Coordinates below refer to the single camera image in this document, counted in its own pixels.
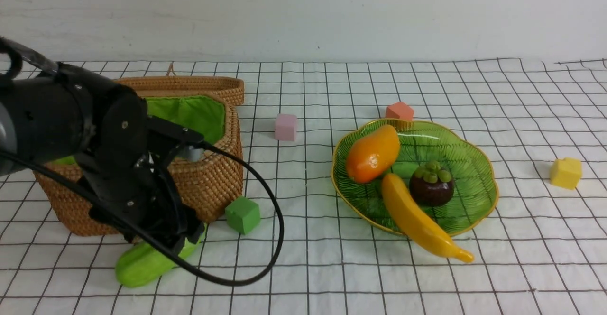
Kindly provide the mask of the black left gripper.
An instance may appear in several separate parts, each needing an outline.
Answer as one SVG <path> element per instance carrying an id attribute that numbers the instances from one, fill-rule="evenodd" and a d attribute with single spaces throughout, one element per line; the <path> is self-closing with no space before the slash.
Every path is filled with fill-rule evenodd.
<path id="1" fill-rule="evenodd" d="M 186 242 L 197 243 L 204 224 L 185 205 L 168 166 L 154 163 L 147 148 L 148 109 L 132 90 L 109 90 L 93 97 L 96 133 L 76 155 L 87 185 L 100 201 L 90 216 L 113 227 L 128 243 L 137 226 L 178 254 Z"/>

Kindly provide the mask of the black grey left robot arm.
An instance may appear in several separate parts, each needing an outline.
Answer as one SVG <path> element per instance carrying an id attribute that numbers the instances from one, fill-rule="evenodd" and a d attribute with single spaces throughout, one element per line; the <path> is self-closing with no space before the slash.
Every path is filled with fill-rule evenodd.
<path id="1" fill-rule="evenodd" d="M 149 115 L 132 88 L 73 65 L 34 79 L 1 80 L 1 148 L 27 162 L 72 157 L 82 171 L 87 216 L 131 242 L 137 226 L 178 254 L 204 225 L 168 172 L 203 136 Z"/>

